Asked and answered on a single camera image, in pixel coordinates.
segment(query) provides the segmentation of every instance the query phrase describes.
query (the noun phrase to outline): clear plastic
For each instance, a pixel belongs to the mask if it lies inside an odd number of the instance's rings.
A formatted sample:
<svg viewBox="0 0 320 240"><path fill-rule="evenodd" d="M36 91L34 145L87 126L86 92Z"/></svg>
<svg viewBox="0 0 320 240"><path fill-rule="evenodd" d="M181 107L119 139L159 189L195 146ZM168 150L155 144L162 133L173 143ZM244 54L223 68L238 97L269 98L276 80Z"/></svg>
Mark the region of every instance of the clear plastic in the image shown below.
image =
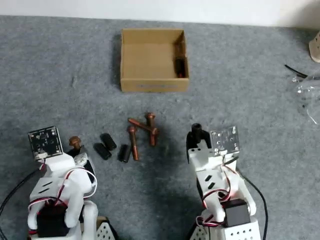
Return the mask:
<svg viewBox="0 0 320 240"><path fill-rule="evenodd" d="M310 121L320 124L320 69L307 78L295 76L292 81L296 83L294 93L298 105L303 109Z"/></svg>

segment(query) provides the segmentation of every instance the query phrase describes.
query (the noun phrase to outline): white wall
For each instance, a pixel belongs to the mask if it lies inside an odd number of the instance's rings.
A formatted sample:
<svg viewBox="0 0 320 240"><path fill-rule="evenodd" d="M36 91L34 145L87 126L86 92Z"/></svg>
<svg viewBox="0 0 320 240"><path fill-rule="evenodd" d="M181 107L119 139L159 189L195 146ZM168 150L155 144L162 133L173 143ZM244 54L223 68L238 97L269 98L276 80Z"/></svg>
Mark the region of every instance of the white wall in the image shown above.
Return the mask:
<svg viewBox="0 0 320 240"><path fill-rule="evenodd" d="M320 29L320 0L0 0L0 15Z"/></svg>

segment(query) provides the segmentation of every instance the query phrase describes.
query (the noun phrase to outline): copper bolt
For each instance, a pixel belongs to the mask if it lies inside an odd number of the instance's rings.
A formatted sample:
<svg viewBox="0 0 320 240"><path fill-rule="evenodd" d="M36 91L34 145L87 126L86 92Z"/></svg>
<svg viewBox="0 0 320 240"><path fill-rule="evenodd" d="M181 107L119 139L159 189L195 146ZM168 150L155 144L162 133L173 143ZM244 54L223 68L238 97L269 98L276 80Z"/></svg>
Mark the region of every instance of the copper bolt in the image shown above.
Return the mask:
<svg viewBox="0 0 320 240"><path fill-rule="evenodd" d="M153 112L148 112L145 115L146 122L149 127L152 127L152 128L155 127L155 117L156 117L156 115ZM153 147L156 145L156 137L157 137L156 134L152 134L152 132L150 132L150 137L149 137L150 138L150 145Z"/></svg>
<svg viewBox="0 0 320 240"><path fill-rule="evenodd" d="M128 133L130 135L133 159L135 161L138 161L139 155L138 155L138 148L137 148L136 131L137 131L137 128L135 126L128 127Z"/></svg>
<svg viewBox="0 0 320 240"><path fill-rule="evenodd" d="M78 136L72 136L69 138L69 146L79 150L81 148L81 139Z"/></svg>
<svg viewBox="0 0 320 240"><path fill-rule="evenodd" d="M142 128L144 130L151 132L153 135L157 135L159 133L158 128L145 125L144 123L139 122L138 120L136 120L134 118L128 118L128 122L139 127L139 128Z"/></svg>

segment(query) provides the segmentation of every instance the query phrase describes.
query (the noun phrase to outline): open cardboard box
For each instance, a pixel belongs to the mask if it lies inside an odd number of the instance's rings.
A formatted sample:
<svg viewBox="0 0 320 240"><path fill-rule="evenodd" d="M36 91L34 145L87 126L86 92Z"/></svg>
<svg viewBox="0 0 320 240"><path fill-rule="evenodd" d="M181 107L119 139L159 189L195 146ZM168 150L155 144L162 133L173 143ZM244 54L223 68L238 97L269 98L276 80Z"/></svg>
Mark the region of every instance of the open cardboard box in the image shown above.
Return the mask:
<svg viewBox="0 0 320 240"><path fill-rule="evenodd" d="M183 29L122 30L123 92L185 92L189 67Z"/></svg>

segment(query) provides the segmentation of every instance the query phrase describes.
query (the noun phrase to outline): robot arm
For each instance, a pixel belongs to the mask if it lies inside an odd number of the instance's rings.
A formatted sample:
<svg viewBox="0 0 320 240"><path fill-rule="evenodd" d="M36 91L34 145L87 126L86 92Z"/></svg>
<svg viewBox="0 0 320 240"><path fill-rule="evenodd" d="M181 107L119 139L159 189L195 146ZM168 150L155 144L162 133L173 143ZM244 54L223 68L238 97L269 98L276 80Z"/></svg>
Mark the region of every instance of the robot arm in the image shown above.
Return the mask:
<svg viewBox="0 0 320 240"><path fill-rule="evenodd" d="M98 183L94 166L80 139L70 139L74 149L66 154L56 127L32 131L28 135L35 160L46 166L44 176L30 194L30 239L100 240L107 236L115 240L108 222L104 222L99 231L110 231L97 233L97 205L85 200L95 193Z"/></svg>
<svg viewBox="0 0 320 240"><path fill-rule="evenodd" d="M190 239L200 239L203 231L201 239L207 240L229 240L240 233L239 239L260 240L258 221L253 217L256 204L236 172L240 151L237 127L207 132L195 123L187 135L186 149L205 208L196 218Z"/></svg>

